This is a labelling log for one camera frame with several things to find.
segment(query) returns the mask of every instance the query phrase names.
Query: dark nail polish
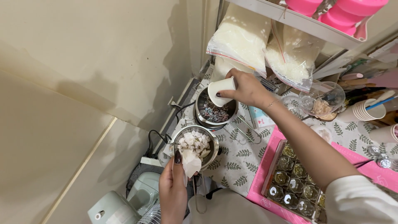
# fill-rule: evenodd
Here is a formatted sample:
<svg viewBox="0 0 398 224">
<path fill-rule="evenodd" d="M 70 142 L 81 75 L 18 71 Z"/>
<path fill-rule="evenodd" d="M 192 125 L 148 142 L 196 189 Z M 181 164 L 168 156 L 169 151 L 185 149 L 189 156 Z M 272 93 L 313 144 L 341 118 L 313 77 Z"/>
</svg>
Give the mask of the dark nail polish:
<svg viewBox="0 0 398 224">
<path fill-rule="evenodd" d="M 181 153 L 179 152 L 179 150 L 177 150 L 174 154 L 174 163 L 175 164 L 180 164 L 181 163 Z"/>
</svg>

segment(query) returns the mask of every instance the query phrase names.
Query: beige sleeve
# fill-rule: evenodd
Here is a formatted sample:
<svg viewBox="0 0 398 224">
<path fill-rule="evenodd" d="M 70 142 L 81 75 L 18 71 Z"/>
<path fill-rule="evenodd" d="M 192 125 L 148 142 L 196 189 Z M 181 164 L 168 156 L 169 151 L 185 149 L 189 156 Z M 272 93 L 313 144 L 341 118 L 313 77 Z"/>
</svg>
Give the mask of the beige sleeve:
<svg viewBox="0 0 398 224">
<path fill-rule="evenodd" d="M 398 202 L 364 176 L 348 176 L 326 189 L 328 224 L 398 224 Z"/>
</svg>

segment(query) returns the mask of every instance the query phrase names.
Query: plastic bag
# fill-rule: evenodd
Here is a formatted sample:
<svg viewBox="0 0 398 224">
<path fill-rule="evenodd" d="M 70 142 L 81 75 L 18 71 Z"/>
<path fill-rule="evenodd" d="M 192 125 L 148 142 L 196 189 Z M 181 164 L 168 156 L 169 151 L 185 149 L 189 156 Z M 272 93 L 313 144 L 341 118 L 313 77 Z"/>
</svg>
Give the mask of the plastic bag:
<svg viewBox="0 0 398 224">
<path fill-rule="evenodd" d="M 239 62 L 266 78 L 264 49 L 270 31 L 270 18 L 230 3 L 206 52 Z"/>
<path fill-rule="evenodd" d="M 214 70 L 213 73 L 211 74 L 210 77 L 210 82 L 216 82 L 225 79 L 226 74 L 233 68 L 236 68 L 237 70 L 247 72 L 247 73 L 252 73 L 254 72 L 253 69 L 250 69 L 241 63 L 234 61 L 229 58 L 225 57 L 216 57 L 216 63 L 214 65 Z"/>
<path fill-rule="evenodd" d="M 272 33 L 273 38 L 265 50 L 270 68 L 282 82 L 309 92 L 314 62 L 325 41 L 275 20 Z"/>
</svg>

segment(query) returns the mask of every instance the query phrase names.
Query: white shelf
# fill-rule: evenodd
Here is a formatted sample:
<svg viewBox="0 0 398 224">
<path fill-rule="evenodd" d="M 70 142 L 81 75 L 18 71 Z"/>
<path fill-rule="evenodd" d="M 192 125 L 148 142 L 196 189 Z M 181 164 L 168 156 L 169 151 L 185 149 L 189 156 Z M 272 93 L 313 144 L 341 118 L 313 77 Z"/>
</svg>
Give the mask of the white shelf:
<svg viewBox="0 0 398 224">
<path fill-rule="evenodd" d="M 334 43 L 348 50 L 354 49 L 359 44 L 366 41 L 367 38 L 366 23 L 369 18 L 365 19 L 361 23 L 361 25 L 358 26 L 357 32 L 354 34 L 355 37 L 352 37 L 310 17 L 304 16 L 289 9 L 285 9 L 282 6 L 267 2 L 265 0 L 227 1 L 237 4 L 253 12 L 257 12 L 261 15 L 267 16 L 283 24 L 287 24 L 289 26 L 302 30 L 308 34 L 316 36 L 330 43 Z"/>
</svg>

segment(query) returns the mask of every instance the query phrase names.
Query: tablecloth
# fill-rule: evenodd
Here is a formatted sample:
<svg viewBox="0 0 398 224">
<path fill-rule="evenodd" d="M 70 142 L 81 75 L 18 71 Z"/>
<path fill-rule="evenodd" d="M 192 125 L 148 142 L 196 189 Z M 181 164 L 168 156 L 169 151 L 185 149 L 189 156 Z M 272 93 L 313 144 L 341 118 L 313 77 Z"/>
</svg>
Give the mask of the tablecloth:
<svg viewBox="0 0 398 224">
<path fill-rule="evenodd" d="M 206 72 L 201 82 L 204 86 L 209 84 L 212 72 L 212 68 L 209 68 Z M 190 102 L 196 100 L 196 97 L 197 93 L 194 94 Z M 185 109 L 173 132 L 173 136 L 185 127 L 185 120 L 193 118 L 193 110 L 193 105 Z M 252 125 L 248 107 L 242 103 L 239 103 L 238 116 L 243 118 L 249 125 Z M 303 117 L 305 114 L 297 114 L 297 116 Z M 257 145 L 253 142 L 258 142 L 259 137 L 252 130 L 238 118 L 235 118 L 232 122 L 241 130 L 244 130 L 249 138 L 245 137 L 231 124 L 227 124 L 224 128 L 214 131 L 214 134 L 219 140 L 222 153 L 215 158 L 203 173 L 212 180 L 246 197 L 274 126 L 256 130 L 257 133 L 261 135 L 261 143 Z M 368 158 L 371 158 L 371 155 L 367 153 L 366 148 L 369 145 L 378 147 L 381 152 L 387 153 L 390 158 L 392 158 L 393 167 L 395 168 L 393 168 L 393 170 L 398 172 L 398 145 L 394 143 L 379 144 L 372 141 L 369 138 L 369 132 L 375 129 L 372 124 L 368 122 L 351 122 L 347 124 L 337 119 L 332 122 L 321 122 L 311 118 L 305 120 L 304 123 L 307 125 L 326 126 L 331 131 L 334 142 Z M 161 150 L 159 153 L 159 161 L 161 164 L 165 166 L 169 159 L 170 158 L 163 153 L 163 150 Z"/>
</svg>

